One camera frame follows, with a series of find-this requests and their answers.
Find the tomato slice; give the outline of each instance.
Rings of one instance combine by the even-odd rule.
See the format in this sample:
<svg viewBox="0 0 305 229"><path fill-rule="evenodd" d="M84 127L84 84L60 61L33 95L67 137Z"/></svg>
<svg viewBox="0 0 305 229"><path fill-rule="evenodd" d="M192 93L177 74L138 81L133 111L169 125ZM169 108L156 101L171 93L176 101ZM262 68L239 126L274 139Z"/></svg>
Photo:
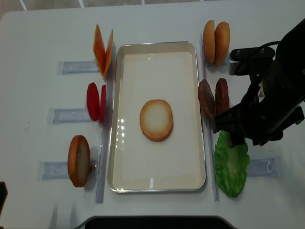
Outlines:
<svg viewBox="0 0 305 229"><path fill-rule="evenodd" d="M101 106L100 106L100 123L103 124L105 119L105 104L106 104L106 85L102 86Z"/></svg>
<svg viewBox="0 0 305 229"><path fill-rule="evenodd" d="M88 85L87 109L91 120L97 121L100 115L100 97L95 83Z"/></svg>

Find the white tray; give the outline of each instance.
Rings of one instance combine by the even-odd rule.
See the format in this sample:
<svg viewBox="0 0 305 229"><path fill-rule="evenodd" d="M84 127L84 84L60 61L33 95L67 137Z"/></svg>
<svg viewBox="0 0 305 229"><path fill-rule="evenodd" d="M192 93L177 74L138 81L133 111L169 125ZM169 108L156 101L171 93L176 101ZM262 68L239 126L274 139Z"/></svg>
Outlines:
<svg viewBox="0 0 305 229"><path fill-rule="evenodd" d="M118 51L108 184L115 192L194 191L206 178L195 47L189 42L124 45ZM150 141L140 111L164 99L173 131Z"/></svg>

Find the black object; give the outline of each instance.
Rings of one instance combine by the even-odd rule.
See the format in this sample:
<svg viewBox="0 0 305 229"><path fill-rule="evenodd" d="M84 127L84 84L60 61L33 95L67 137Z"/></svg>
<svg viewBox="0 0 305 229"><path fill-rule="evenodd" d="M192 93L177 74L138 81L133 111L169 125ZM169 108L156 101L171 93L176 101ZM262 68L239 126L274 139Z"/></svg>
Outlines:
<svg viewBox="0 0 305 229"><path fill-rule="evenodd" d="M95 218L85 229L232 229L214 217L107 217Z"/></svg>
<svg viewBox="0 0 305 229"><path fill-rule="evenodd" d="M6 188L5 182L1 181L0 182L0 216L7 196L8 196L8 190Z"/></svg>
<svg viewBox="0 0 305 229"><path fill-rule="evenodd" d="M248 91L240 104L213 119L214 133L220 130L229 132L229 147L244 144L245 137L252 139L253 145L261 146L268 141L280 140L286 128L304 120L299 107L305 99L304 40L305 20L279 42L274 61L272 58L260 58L257 54L256 58L249 58L255 56L254 52L247 58L243 56L236 72L250 75ZM246 68L239 72L242 64L246 64ZM264 92L261 102L258 100L260 82Z"/></svg>

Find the lettuce leaf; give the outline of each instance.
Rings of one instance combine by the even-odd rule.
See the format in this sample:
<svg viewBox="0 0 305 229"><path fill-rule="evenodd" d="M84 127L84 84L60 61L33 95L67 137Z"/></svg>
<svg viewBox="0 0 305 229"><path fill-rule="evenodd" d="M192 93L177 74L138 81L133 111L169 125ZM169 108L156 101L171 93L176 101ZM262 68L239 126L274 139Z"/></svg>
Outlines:
<svg viewBox="0 0 305 229"><path fill-rule="evenodd" d="M236 198L242 192L247 178L250 157L248 145L229 148L227 132L221 131L215 146L214 164L216 183L227 196Z"/></svg>

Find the white table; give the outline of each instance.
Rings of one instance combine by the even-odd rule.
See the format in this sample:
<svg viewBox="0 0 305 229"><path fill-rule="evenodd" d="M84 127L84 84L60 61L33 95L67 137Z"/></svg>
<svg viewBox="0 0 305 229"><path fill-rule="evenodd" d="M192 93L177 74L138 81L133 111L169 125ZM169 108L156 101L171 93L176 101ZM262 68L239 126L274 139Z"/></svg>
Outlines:
<svg viewBox="0 0 305 229"><path fill-rule="evenodd" d="M230 24L232 50L280 40L303 19L304 9L303 0L212 1L5 15L0 23L0 180L7 183L9 195L0 225L75 228L98 216L184 215L218 216L241 229L304 228L305 122L287 129L279 142L250 148L251 156L255 151L280 155L285 176L249 178L238 199L220 192L220 201L214 202L206 137L207 181L199 193L118 195L106 185L104 203L95 204L96 185L83 189L69 180L36 179L38 161L67 159L74 135L84 135L96 153L100 150L101 129L96 124L46 123L50 107L84 107L87 85L96 82L101 88L99 74L56 74L60 60L93 60L96 23L105 39L113 28L117 47L190 41L200 64L199 34L208 20ZM207 77L211 88L218 78L228 79L232 104L240 101L249 84L246 76L219 71L208 71Z"/></svg>

